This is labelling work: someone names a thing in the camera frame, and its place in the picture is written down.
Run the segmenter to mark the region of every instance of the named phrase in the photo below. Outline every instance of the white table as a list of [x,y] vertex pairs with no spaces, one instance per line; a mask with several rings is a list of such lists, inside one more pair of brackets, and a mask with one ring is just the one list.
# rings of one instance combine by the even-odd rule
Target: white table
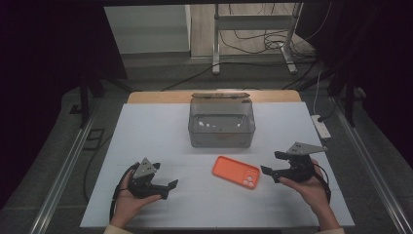
[[[130,226],[150,229],[286,228],[318,226],[300,195],[260,175],[255,189],[229,182],[211,172],[225,155],[259,168],[289,168],[274,151],[295,141],[319,145],[305,102],[254,103],[256,131],[250,148],[194,148],[188,133],[189,103],[125,104],[83,217],[82,227],[104,227],[115,186],[124,171],[147,157],[161,163],[152,182],[177,187],[145,207]],[[324,153],[311,155],[330,179],[331,207],[342,226],[355,225]]]

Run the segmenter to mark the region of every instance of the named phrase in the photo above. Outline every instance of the finger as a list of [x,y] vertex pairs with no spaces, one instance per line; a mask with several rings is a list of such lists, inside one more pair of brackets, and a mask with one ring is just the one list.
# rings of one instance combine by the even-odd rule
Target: finger
[[292,188],[292,189],[294,189],[294,190],[296,190],[296,191],[299,191],[299,190],[300,190],[300,184],[297,183],[297,182],[294,181],[294,180],[291,180],[291,179],[286,178],[286,177],[280,177],[280,178],[279,178],[279,181],[280,181],[280,183],[282,183],[283,185],[285,185],[285,186],[287,186],[287,187],[290,187],[290,188]]
[[128,182],[129,182],[129,180],[130,180],[130,178],[131,178],[131,171],[129,171],[128,173],[127,173],[127,175],[125,176],[125,178],[124,178],[124,180],[122,181],[122,187],[128,187]]
[[319,174],[322,177],[322,172],[319,169],[319,162],[316,159],[313,159],[313,158],[311,159],[311,161],[314,164],[314,170],[316,171],[316,173]]

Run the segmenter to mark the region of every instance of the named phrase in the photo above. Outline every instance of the transparent container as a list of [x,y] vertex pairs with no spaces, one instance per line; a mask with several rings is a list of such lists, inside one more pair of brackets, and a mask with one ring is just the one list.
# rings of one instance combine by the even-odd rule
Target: transparent container
[[255,122],[249,94],[193,94],[192,97],[188,124],[192,146],[251,146]]

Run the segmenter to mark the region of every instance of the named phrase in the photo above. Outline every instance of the hand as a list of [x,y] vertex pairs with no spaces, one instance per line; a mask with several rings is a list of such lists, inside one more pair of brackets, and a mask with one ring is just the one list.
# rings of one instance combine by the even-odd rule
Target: hand
[[116,201],[115,213],[110,220],[111,225],[122,229],[140,212],[140,209],[161,199],[161,195],[153,195],[143,199],[133,197],[129,190],[126,189],[130,176],[131,172],[122,181],[121,191]]
[[[312,159],[313,164],[318,165],[319,163]],[[321,170],[319,167],[314,166],[316,173],[322,177]],[[304,201],[310,206],[313,213],[319,219],[319,228],[321,231],[339,228],[340,225],[328,204],[327,196],[325,195],[324,188],[321,182],[314,176],[309,180],[298,183],[286,177],[280,177],[280,183],[290,187],[300,193]]]

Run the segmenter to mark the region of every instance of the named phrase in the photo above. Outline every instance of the sleeve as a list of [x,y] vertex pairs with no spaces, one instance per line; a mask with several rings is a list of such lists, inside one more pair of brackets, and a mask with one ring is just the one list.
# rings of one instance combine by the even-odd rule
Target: sleeve
[[132,234],[132,233],[124,229],[121,229],[119,227],[108,224],[103,234]]
[[343,228],[338,228],[338,229],[333,229],[333,230],[326,230],[326,231],[321,231],[316,234],[345,234]]

